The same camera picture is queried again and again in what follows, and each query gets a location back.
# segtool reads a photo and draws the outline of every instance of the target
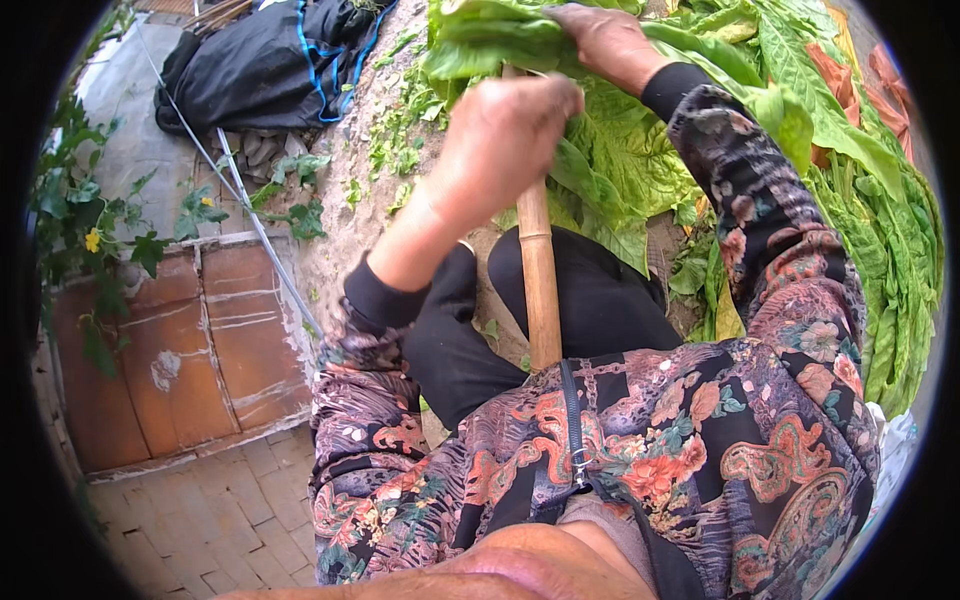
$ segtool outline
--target black pants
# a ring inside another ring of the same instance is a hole
[[[664,316],[663,292],[656,282],[567,229],[553,228],[553,253],[564,356],[664,350],[683,342]],[[470,323],[477,303],[476,269],[476,257],[458,244],[434,275],[433,288],[403,346],[409,375],[451,431],[478,406],[527,377],[493,353]],[[529,337],[516,228],[493,246],[488,272],[496,293]]]

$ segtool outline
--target brick floor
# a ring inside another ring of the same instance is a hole
[[[90,487],[105,539],[145,595],[202,600],[234,589],[313,585],[307,426]]]

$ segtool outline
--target wire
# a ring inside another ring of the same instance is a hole
[[[267,255],[270,256],[271,262],[274,263],[274,269],[277,274],[280,275],[280,279],[283,280],[283,284],[286,285],[287,290],[294,297],[294,302],[297,303],[297,307],[300,308],[300,312],[303,318],[307,323],[313,328],[314,334],[319,338],[324,338],[324,332],[320,329],[320,326],[317,324],[317,321],[313,318],[313,314],[310,313],[310,309],[307,308],[306,302],[303,301],[303,298],[300,297],[300,292],[297,291],[297,286],[294,285],[293,280],[287,274],[286,270],[283,268],[283,265],[280,264],[280,259],[276,256],[276,251],[274,246],[270,243],[270,239],[267,237],[267,231],[263,228],[263,225],[260,223],[260,218],[257,216],[256,212],[253,211],[250,204],[250,197],[247,196],[247,189],[243,185],[243,181],[240,179],[240,172],[237,170],[236,163],[233,161],[233,155],[230,153],[229,144],[227,144],[227,136],[224,134],[224,130],[217,128],[217,135],[220,138],[220,144],[224,148],[224,153],[229,156],[229,167],[230,173],[233,176],[233,180],[236,183],[237,187],[240,188],[241,194],[238,194],[236,190],[233,189],[233,186],[229,184],[229,181],[223,176],[220,170],[217,169],[216,163],[210,158],[210,155],[206,152],[204,145],[200,143],[200,140],[197,138],[197,135],[193,133],[193,129],[190,127],[190,124],[186,122],[186,119],[183,117],[183,113],[180,112],[180,107],[177,106],[177,102],[174,100],[173,95],[167,91],[167,86],[163,82],[163,77],[160,75],[160,71],[156,68],[154,59],[150,56],[150,49],[147,48],[147,40],[143,36],[143,32],[140,31],[140,23],[137,21],[135,23],[137,36],[140,38],[140,43],[143,45],[143,53],[147,55],[147,60],[150,62],[150,67],[154,70],[156,75],[156,80],[159,82],[160,89],[163,90],[163,93],[167,95],[167,98],[170,99],[170,106],[173,107],[174,111],[177,113],[177,116],[180,118],[180,122],[183,124],[183,127],[186,129],[187,134],[190,136],[190,139],[193,140],[195,146],[197,146],[198,152],[201,156],[204,157],[207,164],[210,165],[210,168],[213,169],[213,172],[220,179],[220,182],[224,185],[227,191],[244,207],[244,210],[250,215],[251,220],[253,221],[253,228],[256,230],[257,236],[260,238],[260,242],[263,243],[264,249],[267,251]]]

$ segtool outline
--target bamboo pole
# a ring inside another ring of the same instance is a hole
[[[504,65],[503,76],[515,77],[516,70],[509,64]],[[527,299],[530,371],[539,372],[564,358],[557,267],[553,258],[553,233],[546,205],[545,181],[533,184],[517,199],[516,220]]]

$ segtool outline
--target yellow flower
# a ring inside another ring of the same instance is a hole
[[[97,250],[100,248],[100,231],[97,231],[97,228],[90,228],[90,233],[84,236],[86,240],[86,249],[97,253]]]

